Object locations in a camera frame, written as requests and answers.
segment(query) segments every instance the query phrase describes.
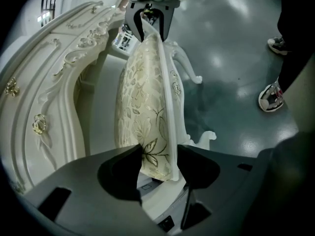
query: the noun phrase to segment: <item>person's leg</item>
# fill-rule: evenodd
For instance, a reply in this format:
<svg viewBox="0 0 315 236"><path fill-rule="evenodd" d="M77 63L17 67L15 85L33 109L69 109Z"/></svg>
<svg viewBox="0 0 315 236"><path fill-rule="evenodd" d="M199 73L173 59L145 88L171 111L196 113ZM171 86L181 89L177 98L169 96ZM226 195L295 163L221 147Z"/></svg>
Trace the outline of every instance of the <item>person's leg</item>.
<svg viewBox="0 0 315 236"><path fill-rule="evenodd" d="M289 53L283 61L281 72L278 78L278 83L284 93L289 86L294 82L297 76L301 73L315 48L306 47L303 50Z"/></svg>
<svg viewBox="0 0 315 236"><path fill-rule="evenodd" d="M312 1L282 0L278 22L282 37L270 39L273 42L268 40L268 44L275 53L287 56L278 80L259 95L259 106L265 112L274 112L284 104L283 92L294 82L315 50Z"/></svg>

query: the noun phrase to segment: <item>dark cloth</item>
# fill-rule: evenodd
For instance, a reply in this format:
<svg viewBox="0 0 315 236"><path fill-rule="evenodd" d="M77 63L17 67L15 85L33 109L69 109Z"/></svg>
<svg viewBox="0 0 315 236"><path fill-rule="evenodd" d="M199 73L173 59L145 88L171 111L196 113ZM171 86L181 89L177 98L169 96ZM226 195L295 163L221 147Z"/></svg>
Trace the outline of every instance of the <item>dark cloth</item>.
<svg viewBox="0 0 315 236"><path fill-rule="evenodd" d="M279 85L283 92L294 82L315 51L315 0L282 0L278 22L290 52L283 61Z"/></svg>

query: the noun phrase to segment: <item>cream floral pillow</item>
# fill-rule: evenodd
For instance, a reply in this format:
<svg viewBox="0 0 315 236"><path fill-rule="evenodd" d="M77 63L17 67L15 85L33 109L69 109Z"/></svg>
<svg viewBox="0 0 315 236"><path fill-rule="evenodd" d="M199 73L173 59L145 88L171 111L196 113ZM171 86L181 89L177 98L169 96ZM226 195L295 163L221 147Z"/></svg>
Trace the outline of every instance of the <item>cream floral pillow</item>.
<svg viewBox="0 0 315 236"><path fill-rule="evenodd" d="M165 95L158 37L148 36L130 56L120 77L115 116L118 148L141 144L141 172L171 179Z"/></svg>

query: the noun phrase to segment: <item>leaf pattern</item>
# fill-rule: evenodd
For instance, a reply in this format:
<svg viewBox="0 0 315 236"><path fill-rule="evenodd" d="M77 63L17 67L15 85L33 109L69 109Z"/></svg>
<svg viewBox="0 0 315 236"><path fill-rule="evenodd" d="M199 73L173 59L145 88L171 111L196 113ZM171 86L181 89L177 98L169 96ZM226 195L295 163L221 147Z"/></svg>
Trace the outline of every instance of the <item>leaf pattern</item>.
<svg viewBox="0 0 315 236"><path fill-rule="evenodd" d="M155 110L159 109L159 100L152 94L150 97L150 101Z"/></svg>
<svg viewBox="0 0 315 236"><path fill-rule="evenodd" d="M158 167L158 160L156 157L152 155L146 155L146 159L148 160L149 163L153 164L155 167Z"/></svg>
<svg viewBox="0 0 315 236"><path fill-rule="evenodd" d="M127 116L131 119L131 111L130 111L130 108L127 108Z"/></svg>
<svg viewBox="0 0 315 236"><path fill-rule="evenodd" d="M157 77L157 80L158 80L160 83L162 83L162 82L163 82L162 76L159 75L159 76Z"/></svg>
<svg viewBox="0 0 315 236"><path fill-rule="evenodd" d="M159 83L156 81L156 79L150 78L150 84L154 90L161 93L161 87Z"/></svg>
<svg viewBox="0 0 315 236"><path fill-rule="evenodd" d="M163 117L159 117L159 132L164 140L166 140L167 126Z"/></svg>
<svg viewBox="0 0 315 236"><path fill-rule="evenodd" d="M149 110L149 111L152 111L152 110L153 110L153 108L150 107L149 105L146 105L146 109Z"/></svg>
<svg viewBox="0 0 315 236"><path fill-rule="evenodd" d="M153 141L149 142L145 148L144 148L144 153L145 154L150 154L150 152L152 152L155 148L155 146L157 145L158 139L155 138Z"/></svg>
<svg viewBox="0 0 315 236"><path fill-rule="evenodd" d="M132 111L133 111L133 113L135 114L135 115L139 115L140 114L140 112L138 111L138 110L136 110L136 109L132 109Z"/></svg>
<svg viewBox="0 0 315 236"><path fill-rule="evenodd" d="M143 148L140 171L166 181L171 176L170 147L157 41L155 35L147 37L131 54L121 74L115 143L118 148L140 144Z"/></svg>

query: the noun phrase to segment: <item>floor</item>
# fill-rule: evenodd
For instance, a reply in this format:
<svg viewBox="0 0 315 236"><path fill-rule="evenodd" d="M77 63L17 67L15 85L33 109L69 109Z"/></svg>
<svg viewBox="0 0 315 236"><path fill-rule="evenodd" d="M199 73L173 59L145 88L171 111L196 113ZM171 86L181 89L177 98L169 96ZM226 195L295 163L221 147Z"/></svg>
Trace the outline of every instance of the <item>floor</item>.
<svg viewBox="0 0 315 236"><path fill-rule="evenodd" d="M195 142L211 130L218 137L211 150L256 157L298 131L287 106L275 113L258 107L283 61L266 45L279 35L280 12L281 0L184 0L175 10L169 40L185 49L204 82L182 74L185 123Z"/></svg>

